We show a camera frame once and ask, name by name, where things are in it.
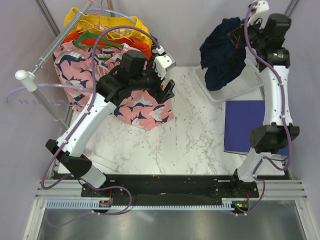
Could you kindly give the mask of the navy blue shorts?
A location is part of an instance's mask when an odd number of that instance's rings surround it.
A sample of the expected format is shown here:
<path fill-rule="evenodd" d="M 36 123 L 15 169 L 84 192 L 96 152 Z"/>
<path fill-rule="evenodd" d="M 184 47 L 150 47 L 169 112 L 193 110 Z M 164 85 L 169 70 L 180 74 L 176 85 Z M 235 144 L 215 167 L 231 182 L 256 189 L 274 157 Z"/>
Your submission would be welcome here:
<path fill-rule="evenodd" d="M 246 50 L 237 49 L 228 33 L 240 26 L 239 17 L 224 18 L 200 46 L 200 65 L 206 69 L 206 88 L 219 91 L 240 76 L 245 68 Z"/>

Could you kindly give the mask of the translucent lilac hanger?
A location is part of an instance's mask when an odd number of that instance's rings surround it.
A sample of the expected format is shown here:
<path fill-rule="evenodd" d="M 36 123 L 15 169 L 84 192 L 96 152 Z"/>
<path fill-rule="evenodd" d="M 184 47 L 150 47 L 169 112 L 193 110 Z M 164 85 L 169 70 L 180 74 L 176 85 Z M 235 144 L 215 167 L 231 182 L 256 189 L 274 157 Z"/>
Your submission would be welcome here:
<path fill-rule="evenodd" d="M 61 83 L 39 83 L 36 85 L 38 88 L 60 88 L 60 89 L 72 89 L 72 90 L 78 90 L 80 92 L 83 93 L 90 93 L 92 94 L 93 91 L 91 89 L 88 88 L 84 88 L 84 87 L 79 87 L 79 86 L 74 86 L 74 85 L 68 85 L 68 84 L 61 84 Z M 13 90 L 11 90 L 5 97 L 5 102 L 7 104 L 19 104 L 19 105 L 40 105 L 40 100 L 26 100 L 25 98 L 22 99 L 17 99 L 16 101 L 11 101 L 10 97 L 18 92 L 27 90 L 26 87 L 21 86 L 21 87 L 17 87 Z M 47 100 L 50 104 L 52 104 L 53 106 L 66 106 L 66 107 L 72 107 L 74 104 L 70 103 L 70 102 L 66 102 L 64 100 L 58 100 L 57 102 L 52 102 L 48 99 L 45 98 L 45 100 Z"/>

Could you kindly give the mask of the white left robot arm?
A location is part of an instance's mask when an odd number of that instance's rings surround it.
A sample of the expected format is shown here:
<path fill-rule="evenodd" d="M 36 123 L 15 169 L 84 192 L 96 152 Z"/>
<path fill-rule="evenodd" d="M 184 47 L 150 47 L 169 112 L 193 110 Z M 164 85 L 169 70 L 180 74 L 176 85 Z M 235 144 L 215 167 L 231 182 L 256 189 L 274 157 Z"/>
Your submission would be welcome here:
<path fill-rule="evenodd" d="M 144 53 L 129 50 L 122 55 L 119 65 L 102 76 L 91 94 L 88 104 L 69 129 L 57 140 L 50 139 L 46 148 L 74 177 L 87 182 L 99 197 L 110 191 L 107 178 L 84 155 L 84 149 L 107 116 L 131 96 L 133 91 L 146 90 L 158 104 L 174 97 L 175 82 L 165 88 L 161 84 L 176 61 L 168 53 L 146 59 Z"/>

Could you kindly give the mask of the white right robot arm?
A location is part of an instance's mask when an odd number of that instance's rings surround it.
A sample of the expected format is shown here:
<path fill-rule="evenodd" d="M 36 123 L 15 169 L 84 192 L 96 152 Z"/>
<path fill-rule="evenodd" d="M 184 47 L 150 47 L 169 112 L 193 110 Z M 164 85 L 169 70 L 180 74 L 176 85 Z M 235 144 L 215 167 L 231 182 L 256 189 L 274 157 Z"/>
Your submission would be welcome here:
<path fill-rule="evenodd" d="M 202 39 L 199 66 L 176 66 L 166 73 L 173 84 L 166 101 L 173 118 L 152 129 L 159 174 L 225 175 L 234 180 L 230 193 L 240 197 L 246 184 L 257 181 L 262 165 L 286 170 L 273 156 L 280 149 L 291 151 L 300 130 L 290 116 L 290 62 L 284 37 L 274 37 L 277 18 L 271 14 L 266 25 L 260 14 L 224 18 Z M 233 108 L 226 131 L 228 102 L 236 97 L 224 89 L 235 85 L 237 95 L 246 94 L 247 80 L 256 78 L 264 87 L 264 105 Z"/>

